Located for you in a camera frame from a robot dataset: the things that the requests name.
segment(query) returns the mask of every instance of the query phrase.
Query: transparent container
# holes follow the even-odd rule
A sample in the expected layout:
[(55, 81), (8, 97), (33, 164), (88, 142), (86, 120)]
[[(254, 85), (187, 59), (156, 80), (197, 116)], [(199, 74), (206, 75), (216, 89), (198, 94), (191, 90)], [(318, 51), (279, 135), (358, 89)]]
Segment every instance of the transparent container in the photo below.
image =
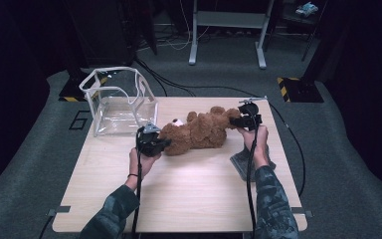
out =
[(145, 78), (134, 68), (94, 69), (80, 84), (94, 119), (95, 136), (135, 135), (156, 124), (158, 102)]

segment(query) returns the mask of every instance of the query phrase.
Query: wooden tabletop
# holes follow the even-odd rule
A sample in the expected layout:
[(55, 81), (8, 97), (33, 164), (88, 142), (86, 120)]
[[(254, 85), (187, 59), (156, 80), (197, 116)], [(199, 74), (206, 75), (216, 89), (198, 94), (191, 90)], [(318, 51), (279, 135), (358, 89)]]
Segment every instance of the wooden tabletop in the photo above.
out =
[[(206, 113), (213, 106), (237, 108), (244, 99), (158, 100), (156, 125), (162, 128), (173, 119), (186, 121), (188, 112)], [(269, 129), (270, 157), (277, 165), (275, 173), (284, 186), (290, 207), (301, 207), (269, 103), (266, 100), (255, 103)], [(92, 128), (61, 202), (61, 206), (70, 206), (70, 212), (58, 213), (53, 223), (57, 232), (81, 231), (128, 175), (128, 154), (135, 146), (135, 137), (94, 137)], [(137, 232), (252, 231), (246, 182), (230, 160), (244, 148), (243, 139), (236, 130), (227, 129), (227, 134), (221, 148), (191, 149), (179, 156), (162, 155), (157, 160), (142, 182)], [(252, 189), (256, 204), (255, 183)], [(127, 219), (125, 232), (131, 230), (132, 219), (133, 213)], [(305, 216), (296, 214), (295, 219), (299, 230), (305, 230)]]

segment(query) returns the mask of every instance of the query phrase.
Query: gray floor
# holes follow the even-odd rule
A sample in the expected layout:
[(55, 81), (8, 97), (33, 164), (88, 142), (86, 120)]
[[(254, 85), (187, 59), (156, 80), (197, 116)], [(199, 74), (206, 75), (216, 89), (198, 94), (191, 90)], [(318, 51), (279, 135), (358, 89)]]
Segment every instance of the gray floor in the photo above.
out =
[[(309, 59), (301, 62), (306, 42), (275, 36), (266, 52), (268, 68), (257, 64), (254, 38), (211, 39), (199, 45), (196, 66), (188, 66), (190, 45), (138, 51), (138, 58), (166, 79), (186, 86), (224, 86), (257, 96), (267, 96), (293, 130), (305, 156), (306, 185), (301, 203), (311, 210), (302, 238), (382, 238), (382, 182), (366, 168), (346, 138), (340, 112), (323, 83), (316, 85), (323, 104), (285, 103), (277, 77), (302, 76)], [(158, 97), (161, 87), (142, 68)], [(0, 238), (38, 238), (50, 208), (59, 206), (81, 151), (91, 116), (84, 130), (69, 130), (78, 111), (87, 103), (63, 103), (58, 93), (68, 79), (66, 72), (48, 78), (48, 102), (23, 145), (0, 177)], [(169, 97), (188, 97), (166, 87)], [(191, 89), (198, 97), (250, 97), (224, 89)], [(301, 187), (302, 164), (296, 143), (274, 113), (296, 184)], [(44, 238), (76, 238), (56, 233), (48, 226)], [(234, 235), (223, 235), (232, 238)], [(222, 238), (219, 235), (144, 235), (146, 238)]]

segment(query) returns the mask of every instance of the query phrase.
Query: teddy bear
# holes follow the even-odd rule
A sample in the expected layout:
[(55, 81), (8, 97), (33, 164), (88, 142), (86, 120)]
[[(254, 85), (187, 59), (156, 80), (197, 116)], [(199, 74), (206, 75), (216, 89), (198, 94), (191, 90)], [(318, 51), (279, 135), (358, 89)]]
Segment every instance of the teddy bear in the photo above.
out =
[(174, 119), (160, 131), (159, 138), (169, 138), (171, 143), (165, 147), (166, 155), (180, 155), (191, 148), (221, 147), (226, 140), (226, 128), (234, 129), (230, 118), (241, 117), (238, 109), (225, 111), (222, 107), (212, 107), (209, 113), (190, 112), (186, 123)]

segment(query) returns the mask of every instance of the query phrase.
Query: black cable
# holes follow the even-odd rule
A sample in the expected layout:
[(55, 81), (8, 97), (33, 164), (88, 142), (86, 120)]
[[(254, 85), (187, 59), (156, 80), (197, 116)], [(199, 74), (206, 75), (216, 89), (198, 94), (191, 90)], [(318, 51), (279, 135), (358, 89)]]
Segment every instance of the black cable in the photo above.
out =
[(49, 216), (48, 221), (46, 221), (45, 225), (43, 226), (43, 229), (42, 229), (42, 232), (40, 233), (39, 239), (41, 239), (43, 237), (43, 234), (45, 234), (45, 230), (48, 227), (49, 223), (51, 222), (52, 218), (54, 218), (54, 216)]
[(273, 108), (275, 110), (275, 112), (278, 114), (279, 118), (281, 118), (282, 122), (287, 127), (287, 129), (289, 130), (290, 135), (292, 135), (293, 140), (296, 142), (296, 145), (297, 145), (297, 147), (299, 149), (300, 158), (301, 158), (301, 161), (302, 161), (302, 185), (300, 187), (298, 196), (301, 197), (302, 193), (303, 193), (303, 189), (305, 188), (305, 157), (303, 156), (302, 148), (300, 147), (299, 141), (296, 139), (296, 136), (293, 134), (292, 129), (290, 129), (289, 125), (287, 125), (287, 123), (285, 122), (284, 118), (279, 113), (278, 109), (276, 109), (275, 106), (273, 106), (271, 103), (269, 103), (269, 105), (271, 106), (271, 108)]
[[(142, 165), (141, 165), (141, 151), (137, 152), (137, 158), (138, 158), (138, 180), (137, 180), (137, 198), (138, 201), (140, 201), (141, 198), (141, 181), (142, 181)], [(132, 238), (137, 239), (136, 235), (136, 227), (137, 227), (137, 221), (138, 221), (138, 213), (139, 213), (139, 206), (137, 209), (135, 209), (134, 212), (134, 220), (132, 221)]]
[(257, 135), (259, 132), (258, 125), (256, 125), (255, 131), (256, 131), (256, 134), (254, 136), (253, 144), (251, 145), (250, 156), (248, 159), (248, 166), (247, 166), (247, 195), (248, 195), (248, 203), (250, 206), (251, 221), (253, 223), (252, 238), (254, 238), (256, 233), (256, 215), (255, 215), (254, 204), (253, 204), (253, 193), (251, 192), (251, 166), (252, 166), (253, 158), (254, 158), (254, 150), (256, 149), (256, 146), (257, 146)]
[(248, 94), (248, 95), (250, 95), (252, 97), (254, 96), (254, 94), (248, 93), (248, 92), (240, 90), (240, 89), (232, 88), (232, 87), (224, 87), (224, 86), (206, 86), (206, 87), (203, 87), (203, 86), (182, 86), (182, 87), (184, 87), (184, 88), (195, 88), (195, 89), (201, 89), (201, 88), (207, 88), (207, 89), (220, 88), (220, 89), (233, 90), (233, 91), (236, 91), (236, 92)]
[(139, 60), (138, 58), (135, 58), (134, 61), (140, 65), (142, 68), (144, 68), (144, 70), (146, 70), (148, 73), (150, 73), (150, 75), (157, 81), (157, 83), (159, 83), (159, 85), (163, 88), (163, 91), (165, 93), (165, 96), (167, 97), (167, 93), (166, 93), (166, 90), (164, 89), (163, 85), (161, 84), (161, 82), (163, 82), (164, 84), (168, 85), (168, 86), (171, 86), (171, 87), (175, 87), (175, 88), (178, 88), (178, 89), (181, 89), (181, 90), (184, 90), (185, 92), (187, 92), (188, 94), (191, 95), (191, 97), (195, 97), (195, 94), (187, 89), (185, 89), (184, 87), (182, 87), (181, 85), (178, 85), (176, 83), (172, 83), (170, 81), (168, 81), (167, 79), (161, 77), (160, 75), (158, 75), (156, 72), (154, 72), (153, 70), (151, 70), (147, 64), (145, 64), (143, 61)]

